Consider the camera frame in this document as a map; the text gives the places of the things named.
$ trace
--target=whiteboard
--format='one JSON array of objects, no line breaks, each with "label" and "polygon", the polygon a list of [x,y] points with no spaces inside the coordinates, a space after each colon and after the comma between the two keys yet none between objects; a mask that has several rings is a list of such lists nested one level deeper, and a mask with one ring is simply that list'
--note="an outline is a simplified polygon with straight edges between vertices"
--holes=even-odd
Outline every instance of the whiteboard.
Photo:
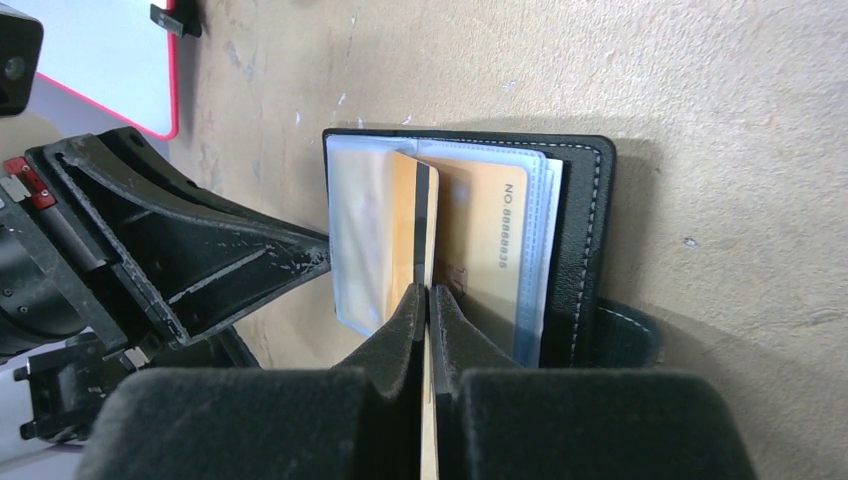
[{"label": "whiteboard", "polygon": [[174,0],[2,0],[44,25],[38,73],[168,140],[179,130],[176,37],[150,20]]}]

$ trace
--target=beige tabletop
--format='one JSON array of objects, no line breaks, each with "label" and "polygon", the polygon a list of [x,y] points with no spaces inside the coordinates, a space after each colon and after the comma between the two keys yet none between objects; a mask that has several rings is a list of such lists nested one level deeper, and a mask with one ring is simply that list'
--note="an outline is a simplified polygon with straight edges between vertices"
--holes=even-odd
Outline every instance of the beige tabletop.
[{"label": "beige tabletop", "polygon": [[[326,232],[326,127],[606,135],[604,295],[662,321],[762,478],[848,478],[844,2],[202,3],[171,146],[198,183]],[[267,368],[362,341],[329,275],[238,330]]]}]

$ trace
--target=white stitching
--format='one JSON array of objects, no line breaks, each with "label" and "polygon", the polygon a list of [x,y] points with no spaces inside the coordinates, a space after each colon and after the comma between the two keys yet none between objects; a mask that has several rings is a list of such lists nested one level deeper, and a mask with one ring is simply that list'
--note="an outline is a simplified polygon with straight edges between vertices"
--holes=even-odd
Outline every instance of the white stitching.
[{"label": "white stitching", "polygon": [[583,308],[583,296],[585,294],[586,289],[586,272],[589,269],[589,246],[592,244],[592,226],[595,223],[595,204],[598,199],[598,185],[600,184],[601,178],[601,161],[604,156],[600,150],[595,147],[589,145],[583,145],[580,143],[534,143],[534,142],[510,142],[504,140],[473,140],[467,138],[434,138],[434,137],[412,137],[418,138],[421,140],[438,140],[444,142],[471,142],[471,143],[491,143],[491,144],[499,144],[499,145],[544,145],[551,147],[563,147],[563,148],[579,148],[583,150],[588,150],[595,154],[595,175],[592,180],[592,203],[589,205],[589,225],[586,228],[586,250],[583,252],[583,270],[580,272],[580,288],[577,292],[577,301],[574,305],[574,324],[573,324],[573,333],[571,335],[571,353],[568,358],[568,366],[574,366],[574,354],[577,350],[577,327],[580,324],[580,310]]},{"label": "white stitching", "polygon": [[611,313],[611,314],[613,314],[613,315],[615,315],[616,317],[619,317],[619,318],[623,318],[623,319],[627,320],[628,322],[632,323],[633,325],[636,325],[637,327],[639,327],[643,332],[651,333],[651,331],[648,330],[647,328],[645,328],[644,325],[637,322],[636,320],[633,320],[630,317],[626,317],[626,316],[624,316],[624,315],[622,315],[618,312],[613,312],[612,310],[607,310],[606,308],[603,308],[603,307],[598,307],[598,310],[601,310],[601,311],[604,311],[604,312],[607,312],[607,313]]}]

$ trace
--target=wallet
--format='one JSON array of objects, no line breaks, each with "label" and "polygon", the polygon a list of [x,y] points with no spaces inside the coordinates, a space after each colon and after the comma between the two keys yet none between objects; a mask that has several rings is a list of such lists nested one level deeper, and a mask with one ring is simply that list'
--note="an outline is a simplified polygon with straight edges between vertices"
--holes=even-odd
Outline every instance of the wallet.
[{"label": "wallet", "polygon": [[539,366],[643,367],[656,361],[661,341],[654,322],[637,310],[598,298],[615,178],[616,150],[611,140],[584,135],[332,128],[323,135],[325,168],[326,141],[334,135],[498,145],[562,160]]}]

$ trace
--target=card holder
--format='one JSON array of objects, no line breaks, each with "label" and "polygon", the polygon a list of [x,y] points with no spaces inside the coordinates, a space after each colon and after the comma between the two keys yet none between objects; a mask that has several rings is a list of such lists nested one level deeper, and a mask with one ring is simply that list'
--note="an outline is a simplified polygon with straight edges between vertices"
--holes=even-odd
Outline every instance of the card holder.
[{"label": "card holder", "polygon": [[[340,128],[325,130],[324,141],[331,135],[408,137],[500,145],[536,150],[548,158],[562,160],[563,177],[539,366],[618,366],[615,364],[618,357],[610,357],[606,348],[613,344],[622,347],[622,339],[627,343],[631,336],[638,337],[636,343],[641,350],[625,355],[627,358],[619,363],[622,366],[640,366],[653,362],[659,340],[650,320],[632,310],[628,310],[626,315],[617,314],[616,305],[611,302],[605,304],[604,309],[598,308],[601,257],[616,162],[612,141],[601,136],[582,135]],[[592,340],[596,319],[601,320],[597,324],[600,344]]]}]

